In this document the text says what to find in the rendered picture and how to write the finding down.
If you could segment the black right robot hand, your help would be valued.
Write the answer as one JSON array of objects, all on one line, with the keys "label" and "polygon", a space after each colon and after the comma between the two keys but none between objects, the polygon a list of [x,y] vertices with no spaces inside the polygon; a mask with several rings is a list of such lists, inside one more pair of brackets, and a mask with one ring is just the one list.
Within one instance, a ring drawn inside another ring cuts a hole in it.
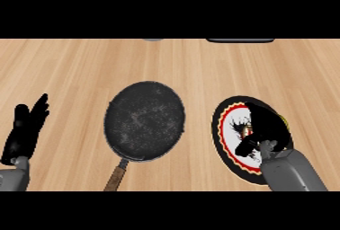
[{"label": "black right robot hand", "polygon": [[281,116],[252,102],[247,102],[246,106],[250,110],[253,134],[243,139],[235,149],[235,155],[246,157],[263,141],[275,141],[277,145],[272,151],[280,152],[291,140],[291,134]]}]

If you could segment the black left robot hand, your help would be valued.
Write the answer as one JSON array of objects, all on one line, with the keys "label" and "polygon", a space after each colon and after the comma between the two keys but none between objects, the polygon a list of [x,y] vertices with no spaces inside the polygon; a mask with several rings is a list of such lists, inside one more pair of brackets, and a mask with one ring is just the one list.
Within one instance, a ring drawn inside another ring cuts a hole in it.
[{"label": "black left robot hand", "polygon": [[19,156],[33,157],[40,130],[46,123],[49,115],[48,94],[39,98],[33,108],[25,104],[15,107],[14,128],[11,130],[0,163],[14,165],[14,160]]}]

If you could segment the cupcake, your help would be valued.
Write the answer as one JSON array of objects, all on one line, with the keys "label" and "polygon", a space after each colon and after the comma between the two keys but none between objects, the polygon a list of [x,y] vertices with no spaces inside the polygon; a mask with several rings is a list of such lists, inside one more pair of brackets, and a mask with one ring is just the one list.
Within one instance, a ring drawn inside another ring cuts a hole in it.
[{"label": "cupcake", "polygon": [[241,131],[241,139],[244,139],[247,136],[253,134],[253,126],[252,121],[247,121],[243,125],[243,131]]}]

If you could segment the black red white plate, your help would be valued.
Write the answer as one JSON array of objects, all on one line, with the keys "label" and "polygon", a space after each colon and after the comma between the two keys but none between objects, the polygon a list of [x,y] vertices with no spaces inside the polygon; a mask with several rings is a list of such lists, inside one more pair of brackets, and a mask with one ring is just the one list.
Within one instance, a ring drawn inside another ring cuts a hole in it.
[{"label": "black red white plate", "polygon": [[216,107],[212,121],[212,134],[216,151],[229,170],[247,182],[266,185],[268,183],[260,172],[260,152],[255,149],[247,157],[235,155],[237,146],[243,141],[243,125],[247,121],[252,121],[250,111],[244,105],[247,102],[275,111],[272,107],[255,97],[229,97]]}]

